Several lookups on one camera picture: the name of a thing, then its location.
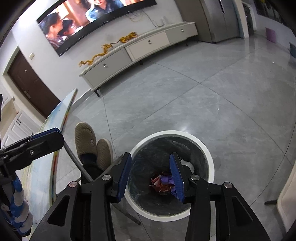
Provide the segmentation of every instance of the refrigerator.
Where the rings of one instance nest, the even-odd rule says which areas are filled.
[[[217,43],[239,37],[232,0],[175,0],[186,22],[195,22],[198,40]]]

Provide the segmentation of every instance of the door handle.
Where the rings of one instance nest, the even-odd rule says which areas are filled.
[[[220,3],[220,7],[221,7],[221,10],[222,10],[222,13],[225,13],[225,10],[224,10],[224,6],[223,6],[223,3],[222,3],[222,0],[219,0],[219,3]]]

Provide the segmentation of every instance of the metal screw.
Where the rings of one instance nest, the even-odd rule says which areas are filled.
[[[194,181],[198,181],[200,179],[200,177],[198,175],[191,175],[191,179],[194,180]]]
[[[77,186],[77,182],[73,181],[69,183],[69,187],[74,188]]]
[[[229,182],[225,182],[225,183],[224,183],[224,186],[225,186],[226,188],[232,188],[232,184],[229,183]]]
[[[104,175],[104,176],[102,176],[102,179],[103,179],[104,181],[108,181],[108,180],[111,179],[111,176],[110,176],[110,175]]]

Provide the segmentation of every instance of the trash can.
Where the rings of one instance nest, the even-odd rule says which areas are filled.
[[[213,159],[196,137],[181,131],[161,131],[146,137],[131,151],[132,168],[125,197],[137,213],[148,219],[169,222],[190,214],[190,204],[182,204],[170,193],[160,195],[149,186],[153,176],[170,173],[169,157],[173,152],[180,160],[191,162],[194,174],[214,181]]]

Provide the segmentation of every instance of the tv screen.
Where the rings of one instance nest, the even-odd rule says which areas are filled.
[[[98,27],[127,13],[156,5],[155,0],[60,0],[37,19],[61,56]]]

